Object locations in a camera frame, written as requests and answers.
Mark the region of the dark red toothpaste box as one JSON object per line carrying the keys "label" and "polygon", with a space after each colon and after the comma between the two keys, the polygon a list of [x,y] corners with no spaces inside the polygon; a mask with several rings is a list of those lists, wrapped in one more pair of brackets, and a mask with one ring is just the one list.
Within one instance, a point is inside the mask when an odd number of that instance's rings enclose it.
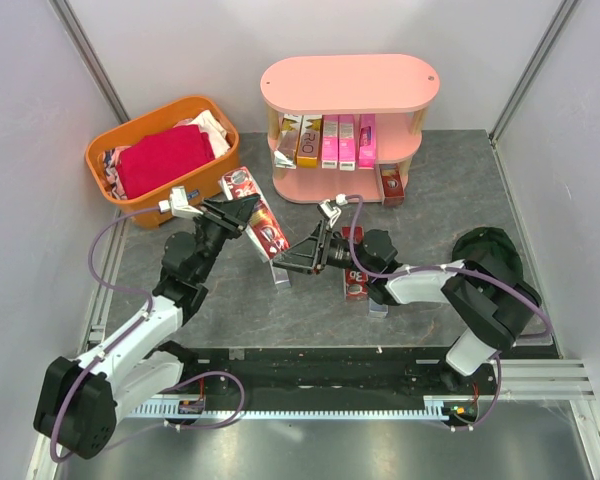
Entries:
{"label": "dark red toothpaste box", "polygon": [[219,183],[229,200],[242,199],[253,194],[259,195],[260,199],[256,202],[248,223],[247,235],[265,262],[290,247],[264,194],[247,167],[226,172]]}

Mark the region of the red 3D toothpaste box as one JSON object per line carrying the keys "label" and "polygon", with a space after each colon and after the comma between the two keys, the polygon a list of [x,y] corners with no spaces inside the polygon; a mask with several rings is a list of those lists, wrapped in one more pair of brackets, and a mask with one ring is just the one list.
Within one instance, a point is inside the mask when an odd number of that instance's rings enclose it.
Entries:
{"label": "red 3D toothpaste box", "polygon": [[397,164],[381,164],[378,167],[378,179],[385,207],[396,207],[405,199],[404,182]]}
{"label": "red 3D toothpaste box", "polygon": [[[343,226],[341,234],[345,240],[349,239],[351,228]],[[360,243],[363,239],[364,230],[360,226],[354,229],[354,244]],[[368,291],[366,287],[368,276],[360,271],[352,268],[347,268],[343,272],[343,287],[344,296],[347,301],[362,301],[368,299]]]}

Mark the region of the orange R.O toothpaste box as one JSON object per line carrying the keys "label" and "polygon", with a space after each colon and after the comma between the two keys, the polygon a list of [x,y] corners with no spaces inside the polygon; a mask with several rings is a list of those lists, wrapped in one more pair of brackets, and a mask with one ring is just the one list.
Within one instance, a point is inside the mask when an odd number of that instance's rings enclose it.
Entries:
{"label": "orange R.O toothpaste box", "polygon": [[322,116],[304,115],[296,149],[296,165],[299,168],[316,168],[318,166],[321,133]]}

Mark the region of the pink toothpaste box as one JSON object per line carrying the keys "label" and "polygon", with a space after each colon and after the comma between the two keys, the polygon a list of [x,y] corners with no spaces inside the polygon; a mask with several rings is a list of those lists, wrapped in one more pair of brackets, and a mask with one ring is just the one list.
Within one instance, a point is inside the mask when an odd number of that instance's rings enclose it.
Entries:
{"label": "pink toothpaste box", "polygon": [[359,119],[358,167],[372,169],[377,158],[376,115],[362,114]]}
{"label": "pink toothpaste box", "polygon": [[336,169],[339,160],[339,118],[324,115],[322,118],[321,166]]}
{"label": "pink toothpaste box", "polygon": [[353,115],[338,117],[338,166],[343,171],[356,167],[355,120]]}

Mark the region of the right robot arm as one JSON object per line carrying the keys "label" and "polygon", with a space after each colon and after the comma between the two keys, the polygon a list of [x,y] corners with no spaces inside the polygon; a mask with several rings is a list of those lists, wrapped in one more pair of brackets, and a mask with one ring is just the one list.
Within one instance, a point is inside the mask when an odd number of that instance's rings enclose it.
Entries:
{"label": "right robot arm", "polygon": [[308,275],[327,266],[357,270],[368,278],[369,297],[381,305],[450,305],[466,330],[447,351],[437,377],[445,391],[457,394],[473,383],[482,364],[514,346],[541,307],[538,292],[491,247],[504,232],[494,229],[492,237],[489,232],[476,229],[462,238],[464,258],[410,266],[396,260],[387,231],[373,229],[349,240],[322,220],[307,238],[276,254],[273,264]]}

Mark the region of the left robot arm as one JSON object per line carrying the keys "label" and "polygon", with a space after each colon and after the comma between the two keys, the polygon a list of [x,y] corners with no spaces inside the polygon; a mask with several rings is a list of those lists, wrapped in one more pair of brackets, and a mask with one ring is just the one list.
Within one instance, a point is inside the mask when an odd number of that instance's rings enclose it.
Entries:
{"label": "left robot arm", "polygon": [[158,284],[145,303],[92,349],[76,359],[60,356],[47,367],[33,426],[49,439],[54,462],[93,458],[126,415],[153,395],[196,388],[198,367],[157,345],[198,312],[224,244],[246,230],[259,200],[250,194],[192,206],[174,191],[160,204],[160,211],[192,220],[194,229],[167,239]]}

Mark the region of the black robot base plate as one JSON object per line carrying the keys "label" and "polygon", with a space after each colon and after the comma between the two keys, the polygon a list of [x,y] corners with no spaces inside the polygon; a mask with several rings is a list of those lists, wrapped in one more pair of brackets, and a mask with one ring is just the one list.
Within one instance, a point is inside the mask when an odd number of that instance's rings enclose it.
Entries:
{"label": "black robot base plate", "polygon": [[496,391],[494,367],[463,377],[444,363],[442,347],[203,348],[168,341],[156,348],[184,364],[182,380],[206,371],[236,376],[247,392],[332,387],[407,395],[485,397]]}

